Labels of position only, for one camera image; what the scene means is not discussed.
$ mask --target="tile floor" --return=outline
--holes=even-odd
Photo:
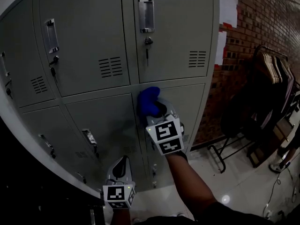
[[[226,153],[232,153],[240,146],[246,144],[242,140],[238,145],[229,146],[224,150]],[[189,154],[189,163],[202,179],[211,188],[216,199],[225,203],[226,206],[245,213],[252,213],[262,216],[263,208],[267,204],[277,174],[271,172],[268,165],[280,158],[274,153],[258,168],[254,169],[250,160],[246,157],[247,150],[231,156],[226,163],[226,171],[220,174],[218,166],[222,166],[213,150],[207,148],[193,151]],[[284,170],[279,179],[281,184],[276,184],[272,200],[265,211],[265,215],[271,211],[271,220],[279,219],[278,211],[283,210],[285,214],[293,210],[300,204],[300,194],[294,203],[291,201],[293,187],[297,186],[299,191],[300,173],[300,149],[297,150],[289,169],[293,176],[292,183],[288,170]],[[130,210],[131,218],[147,219],[153,216],[170,216],[178,213],[184,213],[188,218],[193,219],[192,214],[180,199],[174,185],[137,193],[133,206]],[[109,206],[104,207],[105,221],[110,224],[112,218],[112,209]]]

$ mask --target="paper sheet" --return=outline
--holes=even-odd
[[[227,32],[219,32],[218,39],[217,39],[217,54],[216,54],[216,61],[215,64],[222,65],[223,64],[223,53],[224,47],[226,45],[226,37]]]
[[[239,0],[220,0],[220,24],[227,23],[232,27],[237,27]]]

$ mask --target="brick wall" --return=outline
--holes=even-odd
[[[222,135],[221,115],[245,84],[258,45],[287,54],[300,82],[300,0],[239,0],[237,28],[220,29],[227,31],[227,54],[223,65],[215,67],[195,145]]]

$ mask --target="locker door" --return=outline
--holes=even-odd
[[[32,0],[22,0],[0,22],[0,66],[18,107],[53,99],[39,58]]]
[[[204,84],[199,84],[162,89],[159,94],[161,98],[164,98],[173,104],[176,113],[179,115],[180,121],[184,124],[183,143],[185,148],[190,142],[190,136],[195,126],[203,90]],[[148,135],[146,136],[146,143],[149,170],[153,175],[153,182],[156,182],[157,188],[171,185],[173,183],[173,177],[166,158],[161,156],[157,149],[153,150],[151,138]]]
[[[63,97],[129,84],[121,0],[40,0],[40,18]]]
[[[213,0],[134,0],[140,81],[206,76],[212,36]],[[142,23],[154,32],[142,33]],[[146,37],[153,41],[145,45]]]
[[[59,107],[27,112],[22,117],[47,153],[52,150],[49,146],[53,146],[55,161],[64,169],[79,180],[83,180],[81,176],[85,177],[88,186],[100,188],[103,185],[104,172],[86,151],[85,145],[80,144]]]
[[[145,170],[131,94],[68,104],[67,109],[80,131],[89,129],[97,141],[103,170],[120,157],[130,159],[137,189],[145,182]]]

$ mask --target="vent grille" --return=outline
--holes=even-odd
[[[188,141],[188,137],[189,137],[189,135],[184,135],[183,136],[182,140],[183,140],[184,143]]]
[[[120,57],[99,60],[102,78],[123,74]]]
[[[188,58],[188,67],[189,68],[199,68],[204,67],[206,60],[205,51],[190,51]]]
[[[37,77],[35,79],[30,80],[30,82],[36,94],[48,91],[43,77]]]
[[[87,158],[88,155],[85,152],[75,152],[75,154],[79,157],[79,158]]]
[[[126,154],[128,154],[128,153],[135,153],[135,152],[137,152],[137,147],[136,146],[125,147],[124,151],[125,151]]]

